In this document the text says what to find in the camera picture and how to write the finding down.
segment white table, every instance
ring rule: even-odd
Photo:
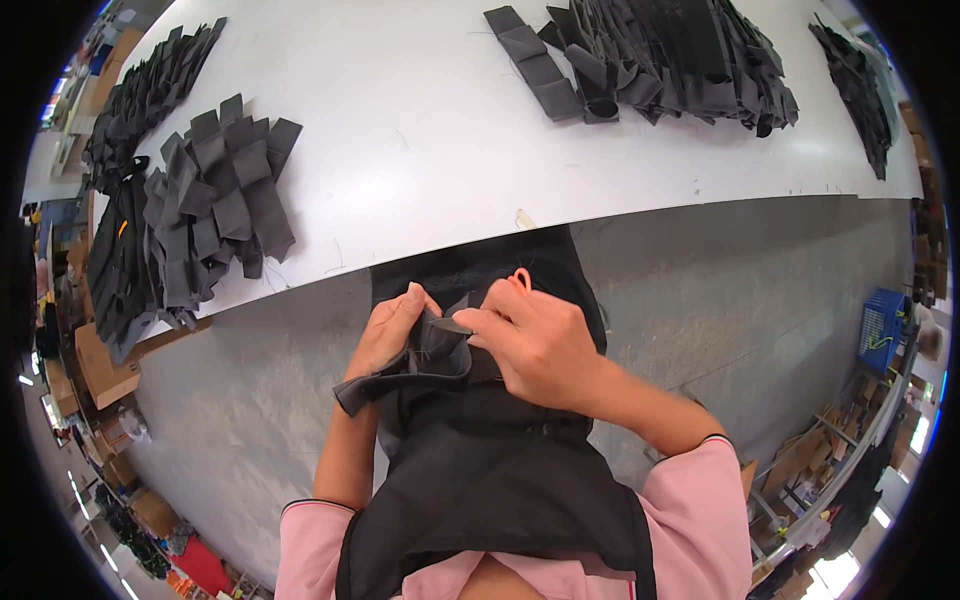
[[[735,2],[773,40],[800,106],[796,128],[765,139],[727,120],[711,127],[666,117],[653,127],[628,108],[616,124],[551,123],[490,33],[483,11],[501,4],[177,0],[160,17],[125,71],[174,27],[193,33],[219,16],[229,22],[190,95],[141,144],[151,170],[162,167],[159,148],[172,132],[237,92],[255,118],[303,124],[278,183],[297,243],[283,264],[268,259],[261,280],[231,266],[198,316],[516,231],[519,209],[542,227],[748,198],[923,194],[902,122],[887,181],[875,178],[807,30],[816,11],[842,31],[817,0]],[[549,20],[543,0],[513,6],[535,29]],[[95,204],[99,222],[104,198]],[[154,325],[144,337],[166,328]]]

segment blade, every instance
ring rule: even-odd
[[[467,329],[462,325],[457,325],[457,322],[450,317],[444,317],[442,319],[437,319],[436,321],[431,321],[430,324],[435,327],[439,327],[444,331],[452,331],[453,333],[461,333],[463,335],[473,335],[472,329]]]

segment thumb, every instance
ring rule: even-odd
[[[483,336],[486,350],[515,348],[521,342],[516,325],[492,310],[464,308],[453,313],[453,321]]]
[[[423,286],[411,281],[410,285],[407,286],[406,294],[403,295],[403,300],[396,308],[394,318],[413,326],[414,322],[420,318],[420,313],[423,312],[425,299],[426,292],[423,291]]]

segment pile of clothes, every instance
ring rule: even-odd
[[[150,542],[147,534],[133,522],[127,510],[113,498],[104,484],[97,486],[93,498],[100,510],[104,512],[110,531],[120,543],[130,548],[143,569],[157,579],[166,579],[170,562]]]
[[[135,156],[142,136],[190,90],[223,29],[181,28],[115,87],[87,146],[97,190],[108,196],[87,263],[97,335],[121,364],[157,318],[196,324],[200,303],[235,256],[260,278],[265,256],[282,262],[296,241],[276,180],[302,127],[243,114],[243,98],[192,119],[160,153],[166,171]]]
[[[654,125],[689,113],[737,119],[757,137],[797,122],[780,56],[729,0],[570,0],[547,11],[538,33],[509,6],[484,15],[554,121],[616,121],[620,103]],[[544,42],[573,65],[575,92]]]
[[[112,197],[120,180],[131,174],[140,140],[190,93],[226,24],[224,16],[212,28],[201,25],[192,36],[185,36],[182,27],[172,30],[148,60],[127,71],[110,91],[84,148],[97,191]]]
[[[120,364],[149,325],[159,306],[152,298],[143,239],[146,195],[143,175],[148,158],[135,156],[143,136],[156,127],[190,92],[227,18],[212,28],[201,25],[192,36],[170,32],[146,61],[130,69],[111,91],[84,148],[94,189],[108,197],[87,263],[97,335]],[[194,324],[193,315],[176,311],[171,323]]]
[[[890,87],[889,67],[867,47],[864,51],[824,25],[809,25],[827,55],[830,77],[837,86],[847,112],[863,140],[867,159],[876,178],[887,179],[887,151],[895,141],[898,117]]]

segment gray floor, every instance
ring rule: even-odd
[[[609,317],[608,355],[663,387],[685,384],[761,463],[850,380],[862,302],[875,286],[900,289],[910,263],[907,201],[764,199],[572,230]],[[130,451],[141,479],[270,586],[280,509],[310,493],[329,390],[369,301],[367,272],[336,276],[221,313],[140,364],[154,438]],[[608,423],[591,440],[639,489],[645,445]]]

